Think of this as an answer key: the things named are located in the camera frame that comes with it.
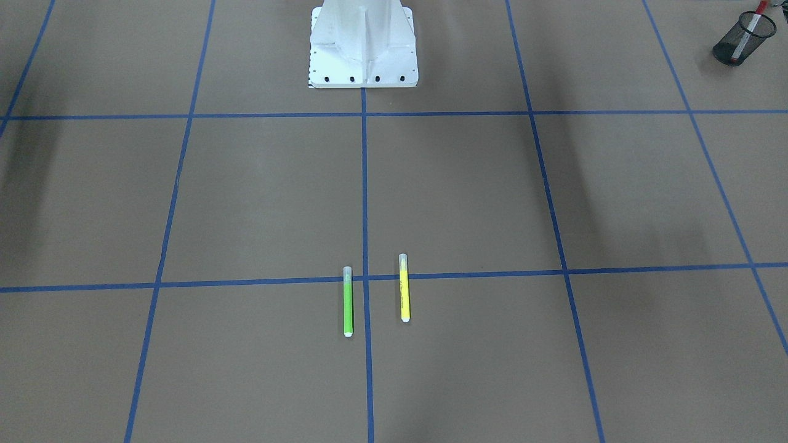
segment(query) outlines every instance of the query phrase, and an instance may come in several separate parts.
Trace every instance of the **green marker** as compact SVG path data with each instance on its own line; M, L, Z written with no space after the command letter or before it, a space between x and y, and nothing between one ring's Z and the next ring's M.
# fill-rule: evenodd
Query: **green marker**
M353 269L349 266L342 269L342 299L345 337L351 337L353 335Z

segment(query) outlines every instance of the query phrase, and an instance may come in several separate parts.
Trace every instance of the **grid square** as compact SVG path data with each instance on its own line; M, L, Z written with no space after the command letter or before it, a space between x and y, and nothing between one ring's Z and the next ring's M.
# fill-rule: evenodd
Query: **grid square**
M418 86L370 89L370 111L526 109L506 3L403 5L413 9Z
M360 126L345 117L195 121L165 279L361 269Z
M687 116L537 121L570 267L746 261Z
M0 286L153 281L182 120L12 121Z
M649 2L667 52L695 110L784 110L788 103L788 35L780 31L780 8L768 8L778 32L763 42L742 66L725 66L712 56L712 47L736 24L738 16L758 2Z
M150 302L0 294L0 441L123 441Z
M362 286L163 289L134 440L366 441Z
M197 110L359 112L357 89L308 87L310 14L322 3L217 2Z
M758 270L783 333L788 332L788 269Z
M786 356L749 270L572 282L607 441L788 440Z
M48 7L47 0L0 2L0 115L6 115Z
M371 272L560 268L528 117L368 125Z
M370 283L375 441L597 439L562 277Z
M696 119L753 259L788 261L788 115Z
M640 2L511 8L535 110L684 109Z
M57 2L14 115L188 112L200 3Z

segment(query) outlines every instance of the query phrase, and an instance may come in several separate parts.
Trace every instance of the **mesh pencil cup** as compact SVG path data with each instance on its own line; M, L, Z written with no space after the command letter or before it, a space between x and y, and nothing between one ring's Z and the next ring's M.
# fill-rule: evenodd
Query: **mesh pencil cup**
M755 11L739 16L738 22L712 48L714 58L729 66L739 66L765 39L777 32L775 22Z

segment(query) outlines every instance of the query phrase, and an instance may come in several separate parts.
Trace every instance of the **black mesh cup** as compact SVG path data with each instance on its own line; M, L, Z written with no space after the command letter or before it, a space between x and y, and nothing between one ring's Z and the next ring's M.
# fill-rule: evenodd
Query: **black mesh cup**
M765 15L749 29L755 11L747 11L739 16L738 22L712 48L714 58L729 66L739 66L765 39L777 32L775 22Z

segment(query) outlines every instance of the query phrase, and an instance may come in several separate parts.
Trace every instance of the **grid line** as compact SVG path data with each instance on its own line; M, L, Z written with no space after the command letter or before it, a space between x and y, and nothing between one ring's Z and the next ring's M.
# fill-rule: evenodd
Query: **grid line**
M509 115L687 115L687 114L788 114L784 110L487 110L487 111L412 111L368 112L367 117L483 117ZM293 112L293 113L201 113L201 114L76 114L76 115L7 115L3 121L71 121L71 120L157 120L166 118L327 118L361 117L360 112Z
M370 317L369 176L367 168L366 89L361 88L361 226L364 287L364 345L366 356L366 438L375 442L374 385L372 374L372 319Z
M567 270L501 270L485 272L441 272L410 274L413 280L446 280L463 278L495 278L495 277L545 277L551 275L590 275L590 274L638 274L638 273L670 273L690 272L698 270L740 270L750 269L749 263L723 263L708 265L680 265L680 266L629 266L613 268L577 268ZM755 263L756 268L780 269L788 268L788 262L761 262ZM369 274L355 276L353 281L390 281L397 280L397 274ZM162 281L161 288L205 288L222 286L259 286L259 285L302 285L309 283L338 283L342 277L275 277L275 278L244 278L236 280L186 280ZM156 284L150 282L133 283L98 283L82 285L34 285L34 286L5 286L0 287L0 294L19 292L74 292L74 291L103 291L124 289L152 289Z
M553 233L556 237L556 247L558 249L558 256L561 262L561 271L563 274L563 282L567 289L567 298L569 299L569 308L572 312L572 322L574 323L574 332L578 340L578 349L580 351L580 360L583 365L583 372L585 373L585 383L588 386L589 400L593 410L594 422L597 426L597 436L600 443L605 443L604 428L602 426L602 418L599 413L599 406L597 404L597 394L593 385L593 376L591 375L591 366L589 365L588 355L585 352L585 341L583 339L582 327L580 325L580 318L578 317L578 308L574 302L574 290L572 289L572 282L570 275L567 272L567 258L563 250L563 242L561 241L561 231L558 226L558 218L556 217L556 207L552 201L552 192L550 191L550 180L548 179L547 168L545 167L545 157L542 154L541 141L539 140L539 131L537 129L536 116L533 113L533 105L531 103L531 95L528 89L528 79L526 78L526 70L522 61L522 52L520 51L520 43L517 38L517 29L515 27L515 19L511 12L511 3L505 0L506 10L509 18L509 27L511 28L511 39L515 46L515 54L517 55L517 65L520 70L520 80L522 81L522 91L526 98L526 105L529 112L529 119L531 123L531 131L533 133L533 143L536 147L537 157L539 158L539 170L541 171L542 181L545 186L545 197L547 199L548 208L550 210L550 219L552 221Z
M35 53L38 52L39 46L41 45L41 40L44 37L44 32L46 32L46 26L49 24L49 19L52 17L52 9L54 8L55 0L50 0L49 6L46 8L46 15L44 15L44 20L41 22L41 28L39 29L39 34L35 37L35 43L33 43L33 49L30 50L30 56L28 57L28 62L24 64L24 69L22 69L22 73L19 75L19 81L17 82L17 87L13 90L13 95L11 96L11 101L8 104L8 109L6 110L6 115L2 118L2 123L0 123L0 138L2 138L3 133L6 131L6 126L11 119L11 113L13 112L13 108L17 105L17 100L19 100L19 94L22 92L22 86L24 86L24 81L28 78L28 73L30 72L30 66L33 64L33 58L35 57Z
M649 16L649 20L651 21L652 28L654 29L654 34L656 35L656 39L660 44L660 48L662 49L662 53L665 57L665 61L667 62L668 68L671 70L671 74L673 75L673 80L676 83L676 87L678 89L678 93L682 97L682 101L684 102L684 107L687 110L687 115L689 116L690 121L692 122L692 126L695 129L695 134L697 135L698 142L701 144L701 149L703 150L703 155L706 158L706 162L708 163L708 168L712 172L712 176L714 177L714 181L717 185L717 190L719 191L720 196L725 203L725 209L728 212L728 216L730 217L730 222L733 224L734 230L736 231L736 236L738 237L739 243L742 246L742 250L745 253L745 257L747 258L747 263L749 264L749 268L753 272L753 277L755 278L755 282L758 285L758 290L760 291L760 296L764 300L764 304L766 305L766 309L771 317L771 322L775 327L775 331L777 332L777 336L782 343L782 350L788 356L788 341L786 341L785 333L782 331L782 327L780 326L780 322L777 319L777 314L775 313L774 307L771 305L771 301L769 300L769 295L766 293L766 288L764 287L764 283L760 279L760 275L758 274L757 266L753 261L753 256L750 254L750 250L747 247L747 242L745 241L744 234L742 233L742 229L738 224L738 220L736 219L736 214L734 213L733 206L730 204L730 200L728 199L727 193L725 193L725 188L723 187L723 182L719 178L719 174L717 173L717 168L714 166L714 162L712 161L712 156L708 152L708 147L706 146L706 141L703 138L703 133L701 132L701 128L697 124L697 120L695 118L695 113L690 106L690 101L687 99L686 94L684 92L684 87L682 86L681 80L678 79L678 74L676 73L676 69L673 65L673 61L671 60L671 56L667 52L667 47L665 46L665 42L662 39L662 35L660 34L660 30L656 25L656 21L654 20L654 16L651 13L651 9L649 8L649 2L647 0L641 0L643 3L643 7L645 8L646 14Z
M164 228L164 238L162 239L162 255L161 258L159 259L158 268L156 271L156 281L154 282L153 295L151 296L151 306L148 310L148 317L145 325L145 336L143 338L143 346L139 354L139 365L137 367L137 376L134 382L132 403L128 411L128 422L126 423L126 433L125 433L124 443L131 443L132 440L132 432L134 430L134 419L136 417L137 405L139 403L139 393L142 389L143 376L145 373L145 362L147 360L147 351L151 343L151 332L153 330L153 323L156 315L158 294L159 294L159 290L162 287L162 275L164 274L164 264L165 261L167 260L167 247L169 246L169 234L172 231L173 219L175 217L175 206L177 204L178 191L180 187L180 175L184 170L184 160L186 158L186 150L188 149L189 136L191 134L191 123L194 120L193 116L195 113L195 108L197 107L197 94L199 93L200 78L203 74L203 65L205 63L205 56L208 50L210 27L214 20L215 7L216 7L216 0L210 0L210 8L208 9L208 18L206 20L205 35L203 36L203 49L200 52L199 62L197 64L197 73L195 74L194 90L191 93L191 105L189 106L189 117L186 120L186 128L184 130L184 140L180 146L180 157L178 158L178 167L175 173L173 194L169 202L169 213L167 214L167 223Z

